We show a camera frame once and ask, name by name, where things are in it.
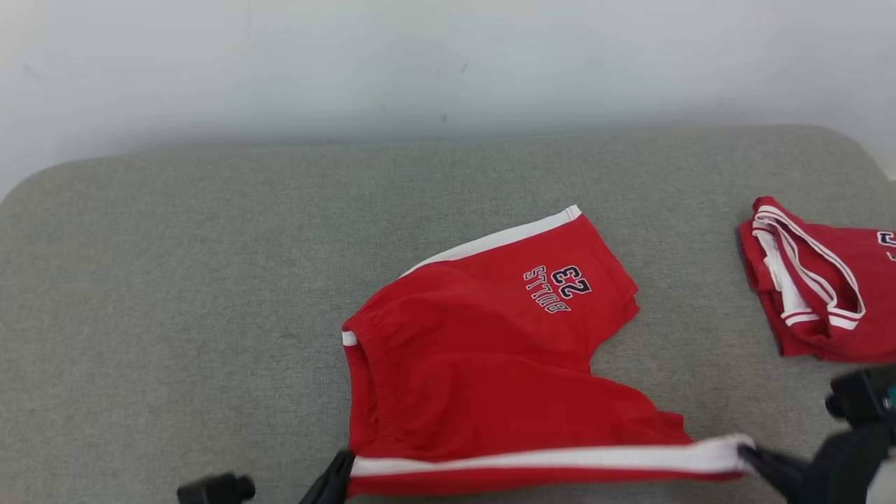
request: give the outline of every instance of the white side stripe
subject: white side stripe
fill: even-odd
[[[793,326],[797,322],[808,322],[809,320],[819,320],[821,319],[816,314],[808,314],[808,315],[796,315],[790,318],[784,318],[784,323],[787,324],[788,327]]]
[[[858,325],[858,322],[856,320],[849,320],[848,318],[843,317],[835,317],[833,315],[828,316],[828,322],[830,322],[832,326],[842,327],[848,330],[855,329]]]
[[[737,455],[737,447],[744,444],[752,446],[753,440],[743,434],[732,434],[680,446],[559,448],[477,456],[447,462],[357,456],[351,469],[351,477],[476,469],[551,468],[724,474],[746,469],[745,463]]]
[[[775,290],[781,293],[781,302],[784,305],[784,313],[781,318],[789,317],[795,313],[812,313],[806,300],[799,293],[797,285],[790,278],[790,273],[781,259],[781,253],[778,249],[778,242],[775,240],[774,234],[767,228],[769,224],[754,223],[753,236],[759,240],[762,250],[765,251],[765,268],[768,270],[771,280],[775,285]]]
[[[821,243],[810,237],[808,234],[806,234],[805,231],[800,229],[799,226],[791,221],[789,217],[785,215],[780,209],[770,205],[763,205],[756,211],[754,217],[754,227],[768,230],[770,226],[778,230],[779,236],[781,238],[781,243],[784,245],[784,250],[785,252],[787,252],[787,256],[789,257],[791,264],[797,270],[800,278],[802,278],[806,282],[806,284],[827,303],[826,308],[828,310],[828,318],[831,324],[833,326],[842,327],[844,329],[855,328],[857,320],[865,314],[865,303],[864,301],[862,301],[862,296],[858,290],[858,283],[856,281],[855,275],[852,273],[852,270],[850,270],[846,263],[844,263],[842,259],[837,257],[836,254],[831,252],[824,245],[822,245]],[[843,278],[856,293],[856,298],[858,301],[858,312],[851,312],[842,308],[837,308],[837,292],[820,275],[807,270],[799,262],[798,247],[790,233],[793,233],[794,235],[797,235],[798,237],[804,239],[806,243],[815,250],[815,252],[831,262],[834,266],[837,267],[838,270],[840,270],[840,272],[843,274]],[[788,321],[788,326],[791,323],[796,323],[799,321],[800,320],[794,320],[793,322]]]
[[[572,222],[576,220],[579,215],[582,215],[582,211],[579,210],[578,205],[574,204],[562,212],[551,215],[550,217],[545,217],[540,221],[522,224],[522,226],[510,228],[509,230],[498,231],[497,233],[490,234],[480,239],[474,239],[463,245],[446,250],[441,254],[436,254],[426,261],[410,268],[402,276],[416,270],[422,265],[428,265],[429,263],[436,263],[439,261],[456,261],[457,259],[473,256],[479,252],[485,252],[491,248],[498,248],[502,245],[513,243],[514,241],[520,241],[521,239],[535,236],[539,233],[560,227],[568,222]]]

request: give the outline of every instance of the gray cushion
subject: gray cushion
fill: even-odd
[[[0,204],[4,501],[173,502],[251,474],[297,501],[346,444],[340,325],[420,260],[578,204],[641,288],[595,374],[810,456],[829,377],[783,360],[735,227],[771,194],[812,222],[891,229],[892,188],[812,127],[142,155],[66,164]],[[599,401],[600,397],[584,398]],[[365,497],[358,501],[381,500]],[[462,502],[778,501],[758,479],[575,484]]]

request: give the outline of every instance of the red shorts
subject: red shorts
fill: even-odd
[[[431,257],[346,321],[351,493],[719,478],[744,436],[590,374],[637,287],[575,206]]]
[[[782,356],[896,360],[896,239],[889,231],[807,224],[771,196],[740,225],[747,278]]]

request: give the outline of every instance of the black clamp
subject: black clamp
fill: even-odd
[[[177,489],[180,504],[243,504],[255,496],[255,485],[248,476],[233,473],[209,476]]]
[[[866,504],[868,485],[896,446],[896,366],[835,378],[825,405],[853,430],[824,441],[812,462],[765,448],[738,454],[790,504]]]
[[[327,470],[316,480],[299,504],[342,504],[347,497],[351,466],[355,464],[355,454],[342,450],[336,454]]]

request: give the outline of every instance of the printed number 23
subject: printed number 23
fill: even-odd
[[[570,299],[576,292],[580,294],[591,292],[591,286],[588,285],[588,281],[581,277],[582,272],[575,266],[567,266],[551,274],[551,280],[560,287],[558,289],[560,295],[566,300]],[[575,280],[575,282],[567,283],[567,280]]]

